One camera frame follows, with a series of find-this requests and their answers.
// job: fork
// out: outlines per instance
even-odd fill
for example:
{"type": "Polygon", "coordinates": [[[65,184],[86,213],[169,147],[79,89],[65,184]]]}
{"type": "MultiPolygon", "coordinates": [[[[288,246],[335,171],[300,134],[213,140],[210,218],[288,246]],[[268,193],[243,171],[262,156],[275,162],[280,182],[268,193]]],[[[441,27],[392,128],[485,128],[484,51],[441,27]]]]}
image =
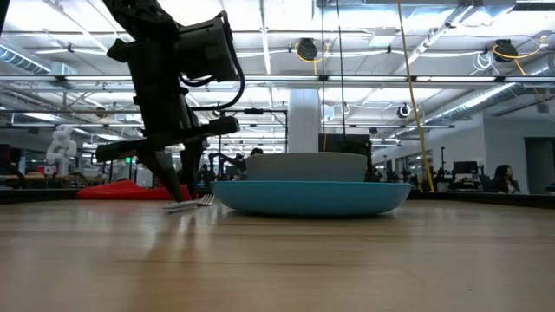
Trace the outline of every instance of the fork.
{"type": "Polygon", "coordinates": [[[172,203],[167,205],[163,208],[164,212],[166,213],[175,213],[185,211],[187,209],[198,208],[198,207],[207,207],[214,204],[214,195],[213,194],[206,194],[201,199],[192,200],[188,202],[181,202],[181,203],[172,203]]]}

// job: gray bowl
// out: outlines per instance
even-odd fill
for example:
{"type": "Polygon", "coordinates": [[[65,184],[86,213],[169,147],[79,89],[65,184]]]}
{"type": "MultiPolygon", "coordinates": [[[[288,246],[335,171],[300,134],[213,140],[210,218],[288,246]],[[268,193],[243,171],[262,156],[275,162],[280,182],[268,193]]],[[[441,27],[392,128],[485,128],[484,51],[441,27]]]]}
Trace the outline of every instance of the gray bowl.
{"type": "Polygon", "coordinates": [[[363,182],[366,157],[350,153],[275,153],[246,159],[250,181],[363,182]]]}

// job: red cushion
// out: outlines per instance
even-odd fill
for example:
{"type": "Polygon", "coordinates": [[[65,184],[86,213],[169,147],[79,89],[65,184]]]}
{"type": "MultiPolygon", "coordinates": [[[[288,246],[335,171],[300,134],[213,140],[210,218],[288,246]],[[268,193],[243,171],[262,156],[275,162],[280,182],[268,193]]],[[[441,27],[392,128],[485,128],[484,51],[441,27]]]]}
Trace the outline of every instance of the red cushion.
{"type": "MultiPolygon", "coordinates": [[[[181,186],[181,193],[184,200],[191,200],[185,185],[181,186]]],[[[130,180],[82,189],[77,193],[77,197],[79,199],[173,200],[166,188],[146,190],[130,180]]]]}

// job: duct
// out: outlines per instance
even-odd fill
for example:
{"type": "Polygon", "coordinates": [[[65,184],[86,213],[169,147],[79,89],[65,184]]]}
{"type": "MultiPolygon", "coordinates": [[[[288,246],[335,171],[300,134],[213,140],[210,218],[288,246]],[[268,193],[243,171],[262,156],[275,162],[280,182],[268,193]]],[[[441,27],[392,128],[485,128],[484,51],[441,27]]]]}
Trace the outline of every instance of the duct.
{"type": "MultiPolygon", "coordinates": [[[[51,111],[52,109],[62,108],[56,103],[54,103],[53,101],[48,101],[39,96],[30,94],[28,92],[22,91],[18,88],[14,88],[9,85],[0,84],[0,88],[12,93],[12,95],[0,94],[0,103],[9,107],[15,107],[17,109],[36,109],[36,107],[38,106],[43,108],[45,112],[48,112],[47,109],[51,111]]],[[[96,118],[95,116],[84,117],[84,116],[74,115],[74,116],[71,116],[70,118],[64,117],[64,119],[69,120],[70,122],[74,122],[75,124],[90,123],[90,122],[98,121],[98,118],[96,118]]],[[[121,135],[120,132],[113,132],[110,130],[108,130],[108,133],[115,133],[115,134],[121,135]]]]}
{"type": "Polygon", "coordinates": [[[46,75],[51,71],[49,67],[44,66],[33,60],[31,57],[18,52],[15,48],[11,47],[4,41],[0,43],[0,60],[23,69],[31,74],[46,75]]]}
{"type": "MultiPolygon", "coordinates": [[[[525,66],[525,71],[530,76],[555,75],[555,54],[551,53],[532,62],[525,66]]],[[[518,70],[515,70],[511,74],[518,75],[519,73],[518,70]]],[[[451,102],[447,107],[440,108],[439,110],[441,110],[441,112],[438,112],[439,110],[435,111],[424,120],[423,124],[434,124],[445,119],[461,120],[503,101],[508,101],[514,97],[525,94],[526,92],[527,89],[525,85],[516,82],[506,83],[485,90],[473,91],[451,102]]],[[[391,134],[389,138],[394,138],[400,134],[409,133],[413,130],[401,130],[400,132],[391,134]]]]}
{"type": "MultiPolygon", "coordinates": [[[[51,62],[50,65],[44,65],[24,51],[25,49],[19,48],[5,39],[0,41],[0,61],[7,62],[34,75],[77,75],[77,71],[67,64],[51,62]]],[[[51,82],[50,84],[64,89],[71,89],[75,86],[75,84],[67,81],[51,82]]]]}

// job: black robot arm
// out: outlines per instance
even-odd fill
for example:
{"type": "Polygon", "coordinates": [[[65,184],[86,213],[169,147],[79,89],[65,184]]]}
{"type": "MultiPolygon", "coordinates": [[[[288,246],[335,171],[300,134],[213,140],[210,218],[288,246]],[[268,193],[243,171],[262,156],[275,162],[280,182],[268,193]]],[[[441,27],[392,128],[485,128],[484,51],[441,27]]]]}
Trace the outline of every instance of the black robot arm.
{"type": "Polygon", "coordinates": [[[245,89],[245,77],[232,44],[232,31],[227,14],[222,12],[204,23],[182,26],[167,14],[156,0],[104,0],[114,19],[135,39],[116,40],[108,56],[126,62],[133,80],[145,125],[144,139],[100,146],[99,161],[136,155],[149,168],[177,201],[182,201],[180,183],[173,164],[165,157],[167,146],[183,144],[180,153],[184,179],[195,195],[195,181],[200,156],[207,147],[206,138],[239,131],[233,117],[211,120],[200,125],[186,104],[186,85],[200,86],[210,81],[241,81],[236,98],[220,107],[196,107],[198,110],[224,109],[235,104],[245,89]],[[200,82],[188,79],[204,80],[200,82]]]}

